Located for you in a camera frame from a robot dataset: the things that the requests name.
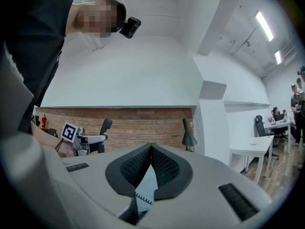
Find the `cable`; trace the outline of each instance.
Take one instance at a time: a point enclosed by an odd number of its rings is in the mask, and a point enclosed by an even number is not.
[[[150,200],[146,199],[145,197],[141,196],[140,194],[136,193],[135,196],[138,197],[140,200],[143,200],[145,203],[153,205],[153,203]]]
[[[63,138],[62,138],[61,141],[56,145],[56,147],[55,147],[56,152],[58,152],[59,148],[61,147],[62,142],[63,142]]]

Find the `brick wall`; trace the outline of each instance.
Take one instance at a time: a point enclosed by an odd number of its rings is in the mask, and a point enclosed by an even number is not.
[[[156,142],[185,148],[181,144],[184,135],[182,119],[186,118],[190,132],[193,121],[191,108],[130,108],[130,109],[90,109],[90,108],[37,108],[36,115],[47,117],[47,128],[54,128],[61,134],[65,122],[83,127],[87,135],[98,135],[104,119],[113,121],[107,131],[105,151],[117,148]]]

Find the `fluorescent light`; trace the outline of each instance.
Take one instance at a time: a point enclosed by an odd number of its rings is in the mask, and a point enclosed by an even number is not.
[[[263,30],[265,31],[269,41],[271,42],[271,40],[273,39],[273,35],[272,32],[269,28],[269,25],[267,24],[265,18],[263,17],[261,12],[258,12],[256,15],[256,19],[258,20],[258,22],[261,24]]]
[[[275,58],[276,58],[277,64],[280,64],[280,63],[282,62],[282,57],[281,57],[280,51],[277,51],[277,52],[275,53]]]

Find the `black lamp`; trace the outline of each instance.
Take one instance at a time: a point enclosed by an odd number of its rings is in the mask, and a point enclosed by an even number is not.
[[[187,146],[195,146],[197,144],[197,141],[195,139],[195,137],[193,137],[193,135],[190,133],[189,128],[187,127],[187,122],[186,119],[183,119],[183,125],[184,125],[184,136],[182,139],[182,144],[186,146],[187,150]]]

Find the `white desk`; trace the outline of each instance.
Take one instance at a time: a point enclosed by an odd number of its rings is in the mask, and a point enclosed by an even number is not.
[[[262,172],[262,168],[263,168],[264,155],[267,152],[267,150],[270,148],[267,169],[266,169],[266,174],[265,174],[265,177],[268,177],[269,173],[270,173],[273,137],[274,137],[273,135],[261,136],[261,137],[251,137],[238,144],[230,145],[229,166],[231,167],[232,154],[246,156],[246,161],[245,161],[245,170],[246,171],[248,171],[248,167],[249,167],[249,157],[250,156],[259,157],[256,175],[255,175],[255,179],[254,179],[254,182],[257,184],[259,181],[259,177],[261,176],[261,172]]]
[[[264,128],[265,128],[265,131],[267,130],[270,130],[270,129],[276,129],[276,128],[281,128],[281,127],[288,127],[288,145],[287,145],[287,150],[286,152],[289,154],[289,151],[290,151],[290,144],[291,144],[291,138],[290,138],[290,121],[286,121],[286,122],[283,122],[283,120],[278,120],[275,122],[275,125],[271,125],[269,122],[268,123],[265,123],[264,125]]]

